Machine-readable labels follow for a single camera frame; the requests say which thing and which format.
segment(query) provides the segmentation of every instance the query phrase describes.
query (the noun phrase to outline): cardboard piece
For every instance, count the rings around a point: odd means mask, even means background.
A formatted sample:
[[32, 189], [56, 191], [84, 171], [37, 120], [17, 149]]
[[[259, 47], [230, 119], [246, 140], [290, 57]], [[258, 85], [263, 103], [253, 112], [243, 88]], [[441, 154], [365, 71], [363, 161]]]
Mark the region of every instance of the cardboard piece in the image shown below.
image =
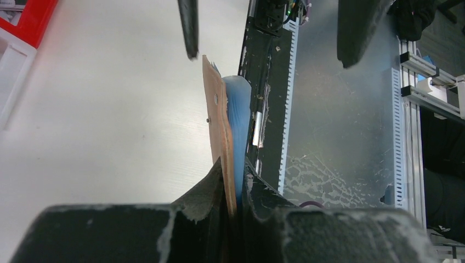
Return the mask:
[[202, 56], [202, 63], [212, 161], [214, 163], [218, 157], [221, 158], [229, 222], [231, 223], [232, 233], [235, 233], [236, 230], [239, 230], [239, 225], [237, 222], [237, 204], [234, 186], [233, 135], [226, 111], [228, 103], [226, 85], [221, 79], [220, 74], [208, 61], [207, 56]]

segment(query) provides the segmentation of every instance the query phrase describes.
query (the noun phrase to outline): black panel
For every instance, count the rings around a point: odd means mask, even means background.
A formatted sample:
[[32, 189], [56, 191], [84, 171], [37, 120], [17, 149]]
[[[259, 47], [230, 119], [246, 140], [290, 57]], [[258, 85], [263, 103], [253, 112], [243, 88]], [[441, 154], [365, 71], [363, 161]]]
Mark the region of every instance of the black panel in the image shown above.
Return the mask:
[[409, 96], [412, 94], [412, 86], [405, 86], [403, 88], [400, 89], [400, 94], [402, 95], [402, 97], [405, 97], [405, 96]]
[[[173, 217], [167, 205], [51, 207], [12, 262], [158, 262], [164, 248], [169, 254]], [[166, 241], [159, 242], [165, 229]]]
[[190, 60], [199, 53], [199, 11], [197, 0], [178, 0], [184, 44]]
[[344, 68], [357, 64], [365, 53], [376, 27], [391, 0], [339, 0], [337, 58]]
[[268, 1], [257, 1], [254, 17], [255, 26], [270, 35], [281, 36], [280, 28], [284, 21], [284, 10], [285, 5], [282, 3], [276, 6]]
[[407, 62], [410, 60], [410, 52], [405, 52], [403, 54], [400, 55], [400, 63], [404, 63], [404, 62]]
[[[253, 164], [257, 157], [260, 159], [261, 176], [274, 188], [278, 187], [279, 181], [292, 33], [281, 28], [280, 35], [275, 37], [256, 29], [254, 18], [248, 18], [241, 56], [243, 61], [239, 68], [239, 75], [252, 86], [253, 116], [247, 156]], [[266, 88], [269, 88], [268, 96], [265, 96]], [[254, 118], [257, 111], [262, 111], [266, 99], [268, 111], [263, 113], [263, 118], [266, 118], [263, 148], [257, 149], [252, 145]]]
[[221, 160], [174, 201], [176, 214], [169, 262], [218, 262], [226, 216]]

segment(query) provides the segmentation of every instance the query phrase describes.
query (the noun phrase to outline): gray metal sheet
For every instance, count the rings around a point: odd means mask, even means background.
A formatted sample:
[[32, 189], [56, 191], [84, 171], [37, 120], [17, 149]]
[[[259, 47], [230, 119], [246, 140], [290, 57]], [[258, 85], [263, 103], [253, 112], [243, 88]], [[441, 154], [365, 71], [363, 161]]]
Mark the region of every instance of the gray metal sheet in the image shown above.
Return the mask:
[[326, 207], [386, 206], [399, 42], [385, 18], [364, 58], [344, 70], [336, 58], [337, 3], [312, 1], [299, 29], [284, 196]]

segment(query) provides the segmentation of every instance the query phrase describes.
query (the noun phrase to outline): white table surface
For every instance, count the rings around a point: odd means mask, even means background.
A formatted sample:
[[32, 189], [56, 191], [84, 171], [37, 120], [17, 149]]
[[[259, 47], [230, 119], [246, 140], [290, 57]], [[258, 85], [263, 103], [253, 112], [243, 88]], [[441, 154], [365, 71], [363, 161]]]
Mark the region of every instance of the white table surface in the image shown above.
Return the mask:
[[[237, 74], [248, 0], [199, 0], [200, 54]], [[165, 203], [209, 171], [201, 60], [177, 1], [60, 0], [0, 131], [0, 262], [62, 203]]]

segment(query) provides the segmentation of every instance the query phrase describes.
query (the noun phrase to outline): blue foam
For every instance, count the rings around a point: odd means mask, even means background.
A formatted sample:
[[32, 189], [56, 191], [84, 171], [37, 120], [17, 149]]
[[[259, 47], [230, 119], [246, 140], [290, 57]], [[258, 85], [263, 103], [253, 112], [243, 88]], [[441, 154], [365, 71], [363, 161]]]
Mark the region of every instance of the blue foam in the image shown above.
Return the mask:
[[237, 206], [242, 206], [242, 183], [244, 180], [245, 153], [248, 124], [250, 121], [250, 84], [241, 76], [223, 78], [228, 97], [228, 120], [234, 142], [234, 184]]
[[[424, 56], [423, 59], [426, 60], [427, 62], [429, 62], [429, 63], [431, 63], [431, 64], [434, 65], [434, 62], [433, 62], [433, 60], [431, 59], [430, 56]], [[424, 79], [425, 79], [424, 76], [418, 74], [418, 81], [422, 81], [422, 80], [424, 80]]]

